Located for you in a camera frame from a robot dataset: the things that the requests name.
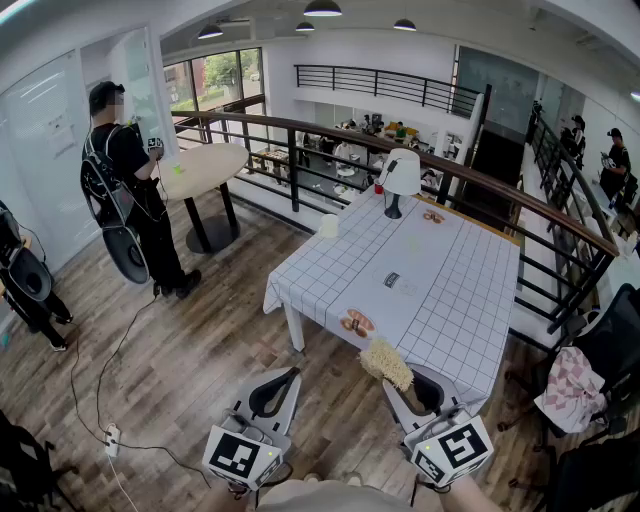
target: white lamp shade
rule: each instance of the white lamp shade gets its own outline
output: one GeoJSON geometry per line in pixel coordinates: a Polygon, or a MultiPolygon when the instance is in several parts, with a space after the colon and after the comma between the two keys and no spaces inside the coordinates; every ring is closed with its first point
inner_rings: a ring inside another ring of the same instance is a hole
{"type": "Polygon", "coordinates": [[[417,194],[420,192],[420,157],[408,149],[392,149],[378,179],[387,192],[401,196],[417,194]],[[397,162],[395,168],[388,172],[394,161],[397,162]]]}

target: window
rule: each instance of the window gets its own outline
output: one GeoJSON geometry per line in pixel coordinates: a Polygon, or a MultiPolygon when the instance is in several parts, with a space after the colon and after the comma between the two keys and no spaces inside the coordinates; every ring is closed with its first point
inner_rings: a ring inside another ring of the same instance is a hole
{"type": "Polygon", "coordinates": [[[211,110],[240,99],[236,52],[209,55],[192,62],[199,110],[211,110]]]}
{"type": "Polygon", "coordinates": [[[194,110],[189,75],[189,65],[186,62],[164,68],[171,110],[194,110]]]}
{"type": "Polygon", "coordinates": [[[242,89],[245,98],[262,94],[262,66],[260,50],[242,50],[240,52],[240,66],[242,69],[242,89]]]}

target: black cap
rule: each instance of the black cap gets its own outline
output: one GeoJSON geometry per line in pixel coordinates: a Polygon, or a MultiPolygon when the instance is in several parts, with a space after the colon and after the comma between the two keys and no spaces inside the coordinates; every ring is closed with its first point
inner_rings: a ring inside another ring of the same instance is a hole
{"type": "Polygon", "coordinates": [[[100,82],[89,93],[89,111],[91,115],[104,110],[109,102],[113,100],[114,94],[118,92],[122,94],[124,87],[122,84],[116,85],[113,82],[100,82]]]}

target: loofah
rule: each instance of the loofah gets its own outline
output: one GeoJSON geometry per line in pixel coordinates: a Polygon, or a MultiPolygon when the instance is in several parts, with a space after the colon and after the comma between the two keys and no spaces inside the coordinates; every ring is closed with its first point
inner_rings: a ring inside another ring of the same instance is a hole
{"type": "Polygon", "coordinates": [[[360,352],[360,364],[376,379],[387,379],[400,391],[407,391],[413,382],[413,373],[402,356],[382,339],[375,339],[368,350],[360,352]]]}

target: table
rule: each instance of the table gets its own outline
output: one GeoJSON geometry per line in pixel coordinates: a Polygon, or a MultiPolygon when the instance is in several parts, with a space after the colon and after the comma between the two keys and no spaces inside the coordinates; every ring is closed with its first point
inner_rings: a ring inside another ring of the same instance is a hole
{"type": "Polygon", "coordinates": [[[159,162],[162,185],[169,199],[182,199],[189,212],[193,228],[187,234],[187,247],[195,253],[216,253],[230,245],[240,235],[240,226],[233,211],[226,181],[238,174],[249,160],[249,152],[238,144],[204,144],[181,152],[177,159],[159,162]],[[180,163],[181,174],[173,167],[180,163]],[[201,220],[194,197],[220,187],[227,212],[223,216],[201,220]]]}
{"type": "Polygon", "coordinates": [[[361,350],[386,338],[407,362],[451,378],[475,414],[500,366],[518,242],[426,199],[402,197],[400,211],[389,219],[383,195],[360,194],[338,215],[339,237],[313,236],[271,272],[264,312],[284,305],[297,350],[300,313],[361,350]],[[444,221],[425,220],[427,210],[444,221]],[[352,318],[364,329],[346,330],[352,318]]]}
{"type": "MultiPolygon", "coordinates": [[[[602,213],[604,213],[604,216],[607,218],[607,224],[609,225],[609,227],[611,227],[613,225],[613,222],[616,220],[616,217],[618,216],[618,214],[613,209],[609,208],[611,200],[607,197],[607,194],[602,189],[599,182],[591,180],[590,187],[594,197],[596,198],[598,206],[600,206],[602,213]]],[[[587,196],[584,195],[584,192],[582,192],[582,188],[579,184],[574,183],[573,192],[580,198],[580,201],[583,203],[583,205],[586,206],[586,208],[581,208],[580,205],[576,205],[576,207],[580,208],[584,217],[591,217],[591,215],[593,215],[593,212],[591,211],[591,207],[587,202],[587,196]]],[[[569,208],[570,206],[571,203],[569,202],[567,204],[567,208],[569,208]]]]}

